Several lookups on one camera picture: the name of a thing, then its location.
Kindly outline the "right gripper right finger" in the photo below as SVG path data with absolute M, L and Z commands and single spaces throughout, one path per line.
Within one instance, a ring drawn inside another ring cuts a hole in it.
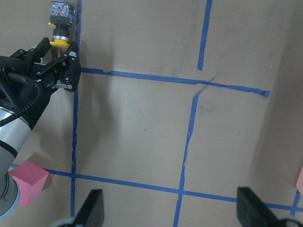
M 237 218 L 242 227 L 274 227 L 278 218 L 249 188 L 237 188 Z

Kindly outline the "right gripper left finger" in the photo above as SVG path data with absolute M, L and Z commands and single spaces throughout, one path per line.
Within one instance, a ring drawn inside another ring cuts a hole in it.
M 101 227 L 105 219 L 102 189 L 91 190 L 73 221 L 74 227 Z

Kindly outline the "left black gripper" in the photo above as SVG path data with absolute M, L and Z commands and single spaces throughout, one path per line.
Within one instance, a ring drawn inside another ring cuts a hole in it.
M 65 53 L 47 64 L 41 62 L 51 49 L 44 37 L 28 51 L 17 50 L 0 58 L 0 108 L 9 115 L 1 119 L 1 127 L 24 120 L 33 129 L 58 89 L 75 92 L 78 88 L 81 65 L 77 44 L 72 42 Z

